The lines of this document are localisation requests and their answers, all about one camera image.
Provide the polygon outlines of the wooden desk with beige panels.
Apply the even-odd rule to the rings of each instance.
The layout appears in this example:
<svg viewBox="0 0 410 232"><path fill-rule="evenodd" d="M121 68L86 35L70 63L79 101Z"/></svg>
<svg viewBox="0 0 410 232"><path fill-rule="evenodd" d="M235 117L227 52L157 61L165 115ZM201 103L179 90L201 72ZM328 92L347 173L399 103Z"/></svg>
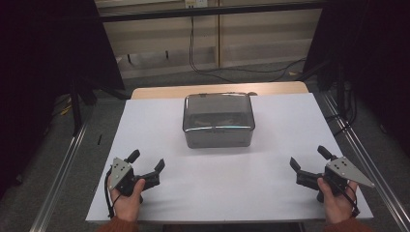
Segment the wooden desk with beige panels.
<svg viewBox="0 0 410 232"><path fill-rule="evenodd" d="M307 0L208 0L235 7ZM95 0L101 15L189 10L185 0ZM308 54L321 9L106 22L123 78L292 61Z"/></svg>

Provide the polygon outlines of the grey transparent lidded box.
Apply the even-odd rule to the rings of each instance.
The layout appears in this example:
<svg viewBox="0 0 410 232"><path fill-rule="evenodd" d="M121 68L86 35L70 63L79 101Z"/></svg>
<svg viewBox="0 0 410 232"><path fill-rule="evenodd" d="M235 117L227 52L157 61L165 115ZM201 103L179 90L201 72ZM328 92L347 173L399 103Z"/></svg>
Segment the grey transparent lidded box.
<svg viewBox="0 0 410 232"><path fill-rule="evenodd" d="M192 94L185 98L183 132L189 148L248 147L254 129L247 93Z"/></svg>

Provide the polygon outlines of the person's right hand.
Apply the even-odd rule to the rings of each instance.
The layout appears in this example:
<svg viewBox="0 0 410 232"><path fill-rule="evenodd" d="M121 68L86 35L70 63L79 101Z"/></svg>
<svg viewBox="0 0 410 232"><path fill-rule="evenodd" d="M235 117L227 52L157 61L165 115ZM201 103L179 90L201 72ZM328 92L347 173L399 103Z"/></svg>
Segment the person's right hand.
<svg viewBox="0 0 410 232"><path fill-rule="evenodd" d="M345 196L334 196L323 178L318 178L317 184L324 195L324 211L328 224L340 223L352 217L353 206Z"/></svg>

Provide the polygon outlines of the black curtain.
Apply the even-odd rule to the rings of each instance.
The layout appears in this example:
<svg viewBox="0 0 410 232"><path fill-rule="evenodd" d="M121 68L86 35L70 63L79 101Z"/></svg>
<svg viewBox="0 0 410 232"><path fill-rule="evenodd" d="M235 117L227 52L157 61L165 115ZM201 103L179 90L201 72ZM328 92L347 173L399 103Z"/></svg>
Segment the black curtain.
<svg viewBox="0 0 410 232"><path fill-rule="evenodd" d="M36 153L54 101L122 89L95 0L0 0L0 199Z"/></svg>
<svg viewBox="0 0 410 232"><path fill-rule="evenodd" d="M325 0L304 70L344 78L410 157L410 0Z"/></svg>

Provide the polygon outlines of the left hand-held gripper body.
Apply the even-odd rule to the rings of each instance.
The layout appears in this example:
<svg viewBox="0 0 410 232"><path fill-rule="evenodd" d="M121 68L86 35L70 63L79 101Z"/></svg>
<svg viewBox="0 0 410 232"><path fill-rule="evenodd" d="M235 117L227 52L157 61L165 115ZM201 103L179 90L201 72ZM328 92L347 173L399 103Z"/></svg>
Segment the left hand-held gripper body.
<svg viewBox="0 0 410 232"><path fill-rule="evenodd" d="M144 179L145 186L143 189L150 189L160 184L160 174L161 173L153 170L148 174L135 175L130 163L115 158L111 166L110 184L108 188L110 190L117 189L122 195L131 196L134 185L138 180Z"/></svg>

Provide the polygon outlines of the person's left hand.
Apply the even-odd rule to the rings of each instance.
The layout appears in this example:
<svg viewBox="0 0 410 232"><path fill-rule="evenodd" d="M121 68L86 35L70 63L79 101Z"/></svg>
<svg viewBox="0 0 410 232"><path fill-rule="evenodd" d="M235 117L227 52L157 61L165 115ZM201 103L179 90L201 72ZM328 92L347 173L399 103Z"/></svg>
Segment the person's left hand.
<svg viewBox="0 0 410 232"><path fill-rule="evenodd" d="M136 182L131 196L121 195L115 188L110 192L110 197L114 200L113 208L117 218L137 222L140 209L140 196L145 186L145 180L140 179Z"/></svg>

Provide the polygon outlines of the black metal stand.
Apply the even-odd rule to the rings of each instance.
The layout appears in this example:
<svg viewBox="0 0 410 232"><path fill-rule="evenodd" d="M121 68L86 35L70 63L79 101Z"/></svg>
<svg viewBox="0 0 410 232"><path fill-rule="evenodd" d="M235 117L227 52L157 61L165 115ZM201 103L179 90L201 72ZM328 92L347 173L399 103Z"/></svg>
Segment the black metal stand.
<svg viewBox="0 0 410 232"><path fill-rule="evenodd" d="M80 100L83 100L86 105L94 105L97 102L97 97L93 92L92 81L86 77L73 78L70 87L70 97L74 121L73 136L77 136L82 127Z"/></svg>

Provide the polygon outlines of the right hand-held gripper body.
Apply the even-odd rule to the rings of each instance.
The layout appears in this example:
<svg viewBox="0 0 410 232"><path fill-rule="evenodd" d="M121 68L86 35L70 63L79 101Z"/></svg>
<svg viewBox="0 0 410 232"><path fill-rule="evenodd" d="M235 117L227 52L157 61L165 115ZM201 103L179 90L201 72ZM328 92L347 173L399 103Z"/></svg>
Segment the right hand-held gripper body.
<svg viewBox="0 0 410 232"><path fill-rule="evenodd" d="M323 203L324 195L317 184L318 178L323 178L335 195L344 194L349 181L354 181L370 188L375 187L375 184L346 157L330 160L325 165L323 173L315 174L302 169L296 173L296 183L310 189L318 190L316 199Z"/></svg>

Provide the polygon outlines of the metal floor rail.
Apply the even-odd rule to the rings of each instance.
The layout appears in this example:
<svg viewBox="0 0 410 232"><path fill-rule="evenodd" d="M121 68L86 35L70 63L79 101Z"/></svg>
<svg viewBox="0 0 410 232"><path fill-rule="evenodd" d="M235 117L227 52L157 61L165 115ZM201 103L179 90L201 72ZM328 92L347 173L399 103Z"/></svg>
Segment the metal floor rail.
<svg viewBox="0 0 410 232"><path fill-rule="evenodd" d="M46 195L42 207L37 213L37 216L29 230L29 232L46 232L46 228L51 220L52 214L55 210L57 202L62 193L62 188L66 183L68 173L70 172L73 160L81 145L84 134L87 131L88 124L84 123L75 136L71 140L71 144L64 156L64 159L59 167L59 170L54 178L52 185Z"/></svg>
<svg viewBox="0 0 410 232"><path fill-rule="evenodd" d="M410 232L410 158L382 128L370 109L356 101L351 126L336 116L337 105L329 93L316 96L344 155L372 179L375 188L362 188L373 213L367 224L375 232Z"/></svg>

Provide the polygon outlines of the white table mat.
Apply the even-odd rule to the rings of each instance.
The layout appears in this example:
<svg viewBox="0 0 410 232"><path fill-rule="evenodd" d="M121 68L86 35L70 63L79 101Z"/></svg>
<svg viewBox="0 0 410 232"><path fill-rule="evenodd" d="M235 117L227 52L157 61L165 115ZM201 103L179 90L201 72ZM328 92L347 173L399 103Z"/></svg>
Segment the white table mat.
<svg viewBox="0 0 410 232"><path fill-rule="evenodd" d="M139 222L163 224L304 221L324 217L316 191L297 184L290 160L320 173L324 146L341 151L313 94L254 96L248 147L191 149L181 99L127 101L110 150L145 174L163 160L159 186L143 193Z"/></svg>

